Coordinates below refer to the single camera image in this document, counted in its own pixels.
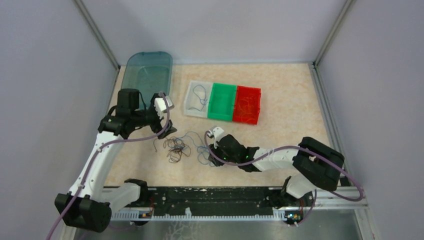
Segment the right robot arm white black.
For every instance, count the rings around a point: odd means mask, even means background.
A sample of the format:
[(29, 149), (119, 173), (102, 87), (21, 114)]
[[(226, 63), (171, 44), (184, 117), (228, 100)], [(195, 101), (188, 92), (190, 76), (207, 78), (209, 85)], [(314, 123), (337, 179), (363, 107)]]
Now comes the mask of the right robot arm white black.
[(281, 193), (281, 199), (287, 206), (295, 206), (301, 197), (316, 189), (335, 191), (345, 161), (340, 152), (309, 136), (303, 137), (296, 146), (269, 149), (246, 147), (231, 134), (216, 138), (207, 131), (204, 138), (213, 140), (208, 145), (209, 160), (217, 167), (229, 165), (248, 173), (297, 170), (298, 174), (285, 180)]

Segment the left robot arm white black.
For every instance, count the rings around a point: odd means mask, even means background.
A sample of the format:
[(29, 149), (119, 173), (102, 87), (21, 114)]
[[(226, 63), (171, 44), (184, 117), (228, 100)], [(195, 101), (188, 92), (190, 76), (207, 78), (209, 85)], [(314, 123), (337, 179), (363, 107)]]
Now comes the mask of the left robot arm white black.
[[(54, 205), (68, 227), (101, 233), (113, 214), (124, 207), (152, 206), (153, 201), (144, 180), (130, 178), (109, 192), (104, 185), (112, 165), (125, 143), (163, 139), (176, 132), (170, 119), (174, 104), (164, 92), (155, 93), (147, 106), (138, 89), (124, 88), (117, 94), (117, 103), (100, 121), (93, 149), (80, 175), (67, 193), (59, 193)], [(130, 135), (150, 127), (153, 135), (135, 138)]]

